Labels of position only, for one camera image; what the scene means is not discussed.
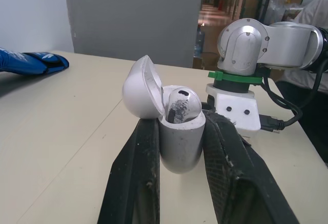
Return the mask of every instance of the table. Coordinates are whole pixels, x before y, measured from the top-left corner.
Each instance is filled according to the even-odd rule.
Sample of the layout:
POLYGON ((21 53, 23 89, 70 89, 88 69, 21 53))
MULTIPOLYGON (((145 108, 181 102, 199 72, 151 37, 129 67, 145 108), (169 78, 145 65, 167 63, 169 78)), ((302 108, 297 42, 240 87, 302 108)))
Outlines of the table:
MULTIPOLYGON (((0 223, 96 223, 112 162, 138 122, 121 101, 133 61, 56 53, 69 69, 38 78, 0 74, 0 223)), ((156 68, 163 85, 207 99, 207 71, 156 68)), ((260 87, 251 90, 261 114, 292 116, 260 87)), ((300 223, 326 223, 328 170, 300 125, 260 131, 251 143, 300 223)), ((184 175, 161 164, 160 193, 161 224, 217 223, 203 157, 184 175)))

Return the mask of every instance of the earbud case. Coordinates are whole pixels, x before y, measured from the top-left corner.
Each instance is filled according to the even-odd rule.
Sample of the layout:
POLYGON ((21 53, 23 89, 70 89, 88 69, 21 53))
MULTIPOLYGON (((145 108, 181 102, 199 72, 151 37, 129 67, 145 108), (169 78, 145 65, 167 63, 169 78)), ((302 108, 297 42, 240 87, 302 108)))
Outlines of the earbud case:
POLYGON ((141 119, 159 120, 159 148, 164 166, 173 173, 185 173, 195 167, 202 152, 201 137, 206 118, 172 124, 166 121, 170 93, 183 86, 162 87, 151 59, 146 55, 135 62, 123 85, 126 108, 141 119))

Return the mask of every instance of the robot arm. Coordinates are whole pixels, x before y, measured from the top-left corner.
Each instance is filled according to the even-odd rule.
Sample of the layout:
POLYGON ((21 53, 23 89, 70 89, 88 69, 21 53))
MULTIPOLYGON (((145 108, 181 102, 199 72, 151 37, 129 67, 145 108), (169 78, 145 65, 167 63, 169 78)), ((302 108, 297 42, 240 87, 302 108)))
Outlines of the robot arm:
POLYGON ((325 53, 328 33, 311 25, 290 22, 270 26, 240 19, 227 26, 218 39, 218 68, 225 73, 249 76, 257 64, 269 68, 310 71, 325 53))

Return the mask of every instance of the earbud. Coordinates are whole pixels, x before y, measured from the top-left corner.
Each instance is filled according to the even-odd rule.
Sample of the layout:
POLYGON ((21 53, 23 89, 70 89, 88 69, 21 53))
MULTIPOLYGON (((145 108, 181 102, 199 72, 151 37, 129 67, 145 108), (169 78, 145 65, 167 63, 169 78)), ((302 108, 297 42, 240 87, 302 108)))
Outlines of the earbud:
POLYGON ((181 87, 171 92, 167 113, 169 123, 184 123, 196 118, 200 113, 201 101, 193 90, 181 87))

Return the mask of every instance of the black hole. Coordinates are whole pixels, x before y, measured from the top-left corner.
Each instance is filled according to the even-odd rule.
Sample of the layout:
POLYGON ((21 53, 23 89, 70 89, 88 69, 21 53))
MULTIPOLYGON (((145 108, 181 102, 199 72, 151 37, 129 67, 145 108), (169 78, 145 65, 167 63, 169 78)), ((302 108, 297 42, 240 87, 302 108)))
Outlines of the black hole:
POLYGON ((184 96, 189 96, 189 93, 184 90, 179 91, 179 93, 183 94, 184 96))

